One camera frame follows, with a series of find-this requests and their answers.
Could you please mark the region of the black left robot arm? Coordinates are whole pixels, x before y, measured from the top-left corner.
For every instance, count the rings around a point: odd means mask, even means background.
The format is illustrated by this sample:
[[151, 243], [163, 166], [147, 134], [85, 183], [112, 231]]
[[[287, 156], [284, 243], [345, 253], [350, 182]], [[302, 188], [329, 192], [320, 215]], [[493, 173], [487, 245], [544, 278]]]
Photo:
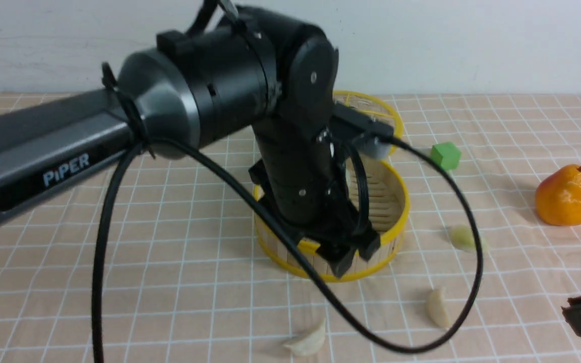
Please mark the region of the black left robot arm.
[[138, 147], [182, 159], [252, 127], [261, 159], [249, 170], [260, 204], [291, 235], [308, 237], [336, 277], [355, 253], [380, 248], [345, 183], [345, 155], [371, 151], [373, 122], [333, 99], [339, 54], [318, 26], [258, 7], [205, 1], [186, 32], [157, 35], [103, 88], [0, 115], [0, 226]]

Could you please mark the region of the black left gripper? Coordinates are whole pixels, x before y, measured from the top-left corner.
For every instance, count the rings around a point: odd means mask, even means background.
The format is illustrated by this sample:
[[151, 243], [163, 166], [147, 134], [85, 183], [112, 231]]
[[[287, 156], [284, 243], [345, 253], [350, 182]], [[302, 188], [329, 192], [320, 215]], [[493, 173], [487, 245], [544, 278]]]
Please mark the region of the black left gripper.
[[[250, 168], [252, 182], [263, 189], [261, 205], [284, 226], [295, 244], [309, 237], [332, 275], [341, 279], [355, 255], [368, 262], [381, 247], [369, 220], [366, 172], [350, 143], [333, 142], [329, 125], [268, 118], [253, 126], [260, 160]], [[352, 161], [358, 184], [358, 207], [348, 197], [346, 161]]]

